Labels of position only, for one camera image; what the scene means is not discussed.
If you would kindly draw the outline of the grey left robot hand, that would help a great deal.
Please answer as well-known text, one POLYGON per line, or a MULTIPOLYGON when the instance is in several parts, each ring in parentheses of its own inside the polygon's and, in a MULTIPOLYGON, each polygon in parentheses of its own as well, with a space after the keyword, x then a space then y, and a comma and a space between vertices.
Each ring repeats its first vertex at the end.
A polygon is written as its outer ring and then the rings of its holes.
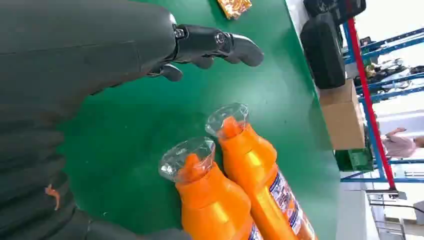
POLYGON ((207 69, 215 57, 256 67, 264 54, 245 36, 178 24, 151 3, 1 1, 1 239, 140 240, 77 207, 57 126, 104 89, 144 76, 177 82, 174 63, 207 69))

